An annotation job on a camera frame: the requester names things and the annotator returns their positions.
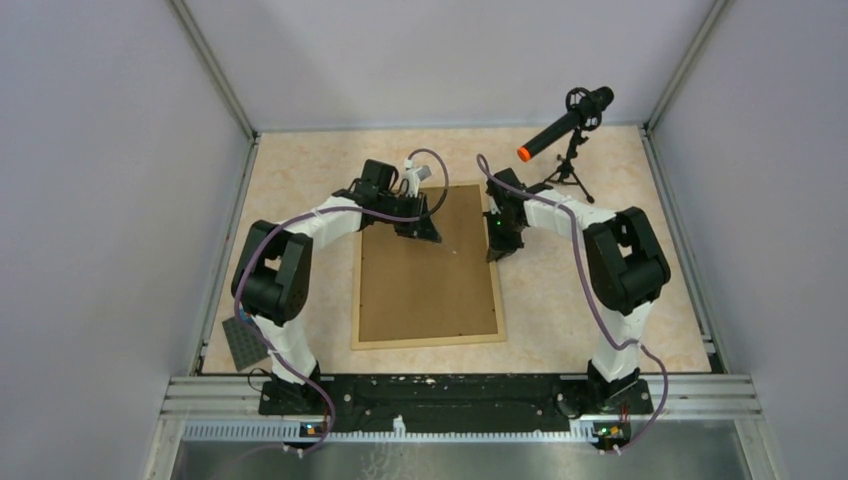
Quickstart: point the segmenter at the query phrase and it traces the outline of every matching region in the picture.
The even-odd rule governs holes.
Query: gray floor
[[[174,480],[750,478],[733,422],[664,422],[621,457],[585,444],[331,444],[304,460],[251,443],[184,443]]]

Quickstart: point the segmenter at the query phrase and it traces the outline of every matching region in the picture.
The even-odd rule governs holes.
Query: beige tabletop
[[[279,222],[312,209],[356,178],[366,159],[401,167],[410,151],[429,147],[445,159],[451,181],[483,181],[478,152],[492,171],[515,169],[526,184],[540,181],[556,166],[557,152],[567,141],[527,164],[516,147],[538,128],[440,130],[364,130],[263,134],[247,198],[229,260],[225,289],[207,349],[204,372],[235,371],[221,322],[232,316],[229,283],[250,224],[259,219]],[[574,161],[581,180],[599,207],[643,209],[650,219],[671,267],[671,282],[648,317],[644,343],[669,371],[709,371],[680,262],[636,127],[601,127],[588,134]],[[422,154],[433,177],[425,186],[439,186],[438,164]],[[558,186],[580,201],[578,187]],[[352,351],[351,312],[354,237],[345,236],[315,253],[309,300],[301,315],[309,345],[326,373],[529,373],[584,372],[599,332],[583,297],[569,242],[551,232],[524,230],[525,248],[498,263],[507,341],[504,343]],[[391,294],[391,285],[387,285]],[[642,356],[643,371],[657,371]],[[258,366],[267,367],[269,360]]]

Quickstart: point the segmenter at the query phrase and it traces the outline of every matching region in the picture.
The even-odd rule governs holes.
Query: white wall
[[[0,65],[0,478],[137,478],[246,140],[161,0],[4,1]]]
[[[191,0],[259,130],[648,118],[712,0]]]
[[[848,465],[846,25],[844,1],[736,2],[656,135],[792,478]]]

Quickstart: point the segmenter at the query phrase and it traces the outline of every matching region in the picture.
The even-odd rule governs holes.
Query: corkboard
[[[423,191],[433,202],[441,195]],[[486,262],[487,206],[482,185],[450,187],[433,215],[442,244],[398,237],[386,224],[357,235],[354,350],[506,340],[497,266]]]

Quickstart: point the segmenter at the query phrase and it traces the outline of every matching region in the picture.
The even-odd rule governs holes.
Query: wooden frame
[[[480,189],[480,200],[482,211],[489,208],[489,198],[486,196],[485,185],[478,182],[466,182],[451,185],[451,187],[465,187],[476,185]],[[483,222],[483,231],[488,238],[488,226],[486,218],[481,215]],[[489,263],[489,276],[492,280],[492,295],[495,306],[495,321],[497,324],[497,333],[483,335],[462,335],[454,337],[432,337],[432,338],[411,338],[402,340],[379,340],[362,342],[359,340],[359,315],[360,315],[360,298],[362,293],[362,233],[355,234],[354,247],[354,264],[353,264],[353,301],[352,301],[352,318],[353,328],[351,331],[351,349],[353,350],[374,350],[381,348],[411,348],[411,347],[438,347],[446,345],[467,345],[473,343],[495,343],[506,341],[506,326],[503,316],[503,297],[501,296],[501,282],[498,275],[498,266],[496,262]]]

